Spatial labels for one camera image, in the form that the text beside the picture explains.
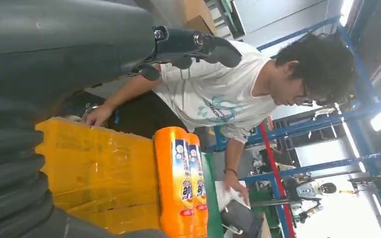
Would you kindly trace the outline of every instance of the white t-shirt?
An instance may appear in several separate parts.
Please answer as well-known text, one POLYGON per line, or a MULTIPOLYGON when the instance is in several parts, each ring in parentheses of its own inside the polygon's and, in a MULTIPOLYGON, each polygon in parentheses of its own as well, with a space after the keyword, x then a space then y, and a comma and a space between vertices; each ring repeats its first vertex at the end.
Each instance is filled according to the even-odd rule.
POLYGON ((162 64, 163 83, 153 91, 189 131, 201 126, 224 125, 221 128, 224 136, 246 143, 249 130, 276 107, 269 95, 252 96, 259 72, 270 58, 246 43, 231 43, 243 56, 235 68, 203 60, 194 60, 187 70, 162 64))

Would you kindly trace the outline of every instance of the metal bolt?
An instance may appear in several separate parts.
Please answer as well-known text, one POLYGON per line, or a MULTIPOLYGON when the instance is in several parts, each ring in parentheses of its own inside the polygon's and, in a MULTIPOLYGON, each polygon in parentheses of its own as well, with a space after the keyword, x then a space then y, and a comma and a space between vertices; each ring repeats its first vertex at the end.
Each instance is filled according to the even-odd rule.
POLYGON ((195 44, 197 46, 203 46, 204 44, 204 38, 201 33, 195 33, 195 35, 193 36, 193 40, 195 41, 195 44))
POLYGON ((162 32, 161 30, 156 30, 154 31, 154 36, 156 40, 162 40, 164 39, 164 32, 162 32))

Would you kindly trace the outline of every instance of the yellow plastic container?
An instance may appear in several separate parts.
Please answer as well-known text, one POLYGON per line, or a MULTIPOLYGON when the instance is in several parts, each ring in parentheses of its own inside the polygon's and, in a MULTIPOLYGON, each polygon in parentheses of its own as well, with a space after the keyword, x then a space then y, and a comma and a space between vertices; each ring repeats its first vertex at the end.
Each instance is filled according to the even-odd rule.
POLYGON ((154 137, 161 196, 161 228, 170 238, 192 238, 193 201, 188 134, 179 127, 154 137))
POLYGON ((56 206, 113 234, 161 229, 153 140, 61 118, 36 129, 56 206))
POLYGON ((197 135, 189 133, 189 163, 193 188, 193 237, 207 237, 208 208, 206 205, 205 181, 202 173, 200 143, 197 135))

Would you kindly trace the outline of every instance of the detergent bottle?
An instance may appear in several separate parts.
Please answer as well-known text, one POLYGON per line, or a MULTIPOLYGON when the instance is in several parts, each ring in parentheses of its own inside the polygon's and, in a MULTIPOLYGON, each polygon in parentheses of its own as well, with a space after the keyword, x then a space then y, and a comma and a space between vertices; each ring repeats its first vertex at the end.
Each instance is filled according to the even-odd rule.
POLYGON ((154 143, 161 229, 170 238, 192 238, 194 210, 188 134, 180 127, 166 127, 155 133, 154 143))
POLYGON ((193 188, 193 237, 207 237, 208 208, 206 205, 205 181, 202 173, 201 153, 199 150, 199 138, 189 133, 189 160, 190 176, 193 188))

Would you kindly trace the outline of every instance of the green surface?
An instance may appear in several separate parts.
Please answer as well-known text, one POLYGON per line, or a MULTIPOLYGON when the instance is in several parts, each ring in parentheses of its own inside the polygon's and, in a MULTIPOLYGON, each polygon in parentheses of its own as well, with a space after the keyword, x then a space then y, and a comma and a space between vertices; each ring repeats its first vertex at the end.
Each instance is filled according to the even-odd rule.
MULTIPOLYGON (((217 192, 215 190, 215 178, 212 177, 212 154, 202 153, 201 157, 208 205, 208 238, 223 238, 223 227, 221 226, 221 215, 218 210, 217 192)), ((249 191, 249 198, 251 202, 271 200, 272 193, 269 190, 251 190, 249 191)), ((282 238, 275 207, 254 207, 252 211, 256 214, 259 212, 265 213, 272 237, 282 238)))
MULTIPOLYGON (((269 190, 251 190, 249 191, 249 200, 251 202, 269 201, 272 199, 272 193, 269 190)), ((269 207, 254 207, 252 211, 258 214, 264 212, 270 229, 277 228, 280 224, 277 216, 277 212, 274 206, 269 207)))
POLYGON ((212 155, 202 153, 201 157, 205 180, 206 202, 208 205, 208 238, 222 238, 224 237, 223 227, 221 226, 221 215, 218 210, 215 179, 212 177, 212 155))

